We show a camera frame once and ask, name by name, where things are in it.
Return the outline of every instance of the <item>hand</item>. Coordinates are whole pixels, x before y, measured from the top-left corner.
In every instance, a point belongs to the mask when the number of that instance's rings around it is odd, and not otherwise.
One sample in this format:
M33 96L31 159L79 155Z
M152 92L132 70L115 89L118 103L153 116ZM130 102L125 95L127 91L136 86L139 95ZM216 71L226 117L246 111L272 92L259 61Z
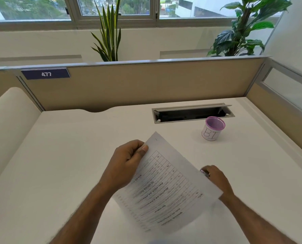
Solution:
M116 148L99 184L110 193L125 187L133 178L137 166L149 147L136 139Z
M225 174L221 170L219 170L215 165L207 165L201 170L207 170L210 173L209 180L212 181L218 188L222 190L223 194L221 195L220 200L223 203L225 203L235 195Z

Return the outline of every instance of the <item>paper sheet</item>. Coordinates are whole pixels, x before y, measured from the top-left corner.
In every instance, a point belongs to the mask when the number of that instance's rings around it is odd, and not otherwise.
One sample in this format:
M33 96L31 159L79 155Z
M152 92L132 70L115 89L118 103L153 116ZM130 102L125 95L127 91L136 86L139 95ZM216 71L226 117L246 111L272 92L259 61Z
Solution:
M155 132L132 181L114 199L143 231L169 234L192 222L222 191Z

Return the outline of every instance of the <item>beige partition panel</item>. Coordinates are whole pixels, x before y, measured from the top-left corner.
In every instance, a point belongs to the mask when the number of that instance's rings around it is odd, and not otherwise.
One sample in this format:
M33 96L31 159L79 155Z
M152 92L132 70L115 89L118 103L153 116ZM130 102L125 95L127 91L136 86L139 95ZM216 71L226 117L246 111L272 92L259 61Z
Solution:
M33 101L30 94L27 92L27 90L23 87L23 85L20 83L18 78L10 71L0 71L0 96L2 96L7 90L9 90L11 87L18 87L22 89L27 96Z
M25 80L45 110L242 97L263 58L69 67L71 78Z
M252 86L247 98L302 149L302 115L257 84Z

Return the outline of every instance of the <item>white desk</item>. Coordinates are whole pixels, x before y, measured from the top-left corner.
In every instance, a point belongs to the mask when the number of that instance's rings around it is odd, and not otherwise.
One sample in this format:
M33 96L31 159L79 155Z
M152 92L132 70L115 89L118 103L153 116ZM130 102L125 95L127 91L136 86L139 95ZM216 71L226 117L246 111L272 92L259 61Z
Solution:
M152 108L232 104L235 117L217 141L202 138L204 120L154 124ZM101 113L46 111L0 176L0 244L47 243L98 182L114 149L161 134L196 168L218 166L236 195L302 243L302 151L246 98L115 107ZM218 202L174 243L248 243ZM145 243L117 204L107 205L92 243Z

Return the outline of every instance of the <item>navy blue sign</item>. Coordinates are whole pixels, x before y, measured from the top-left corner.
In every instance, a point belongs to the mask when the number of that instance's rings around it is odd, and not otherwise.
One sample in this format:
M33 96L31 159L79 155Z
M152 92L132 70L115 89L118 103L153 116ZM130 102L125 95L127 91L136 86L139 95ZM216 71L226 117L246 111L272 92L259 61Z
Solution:
M21 70L27 80L70 78L67 68Z

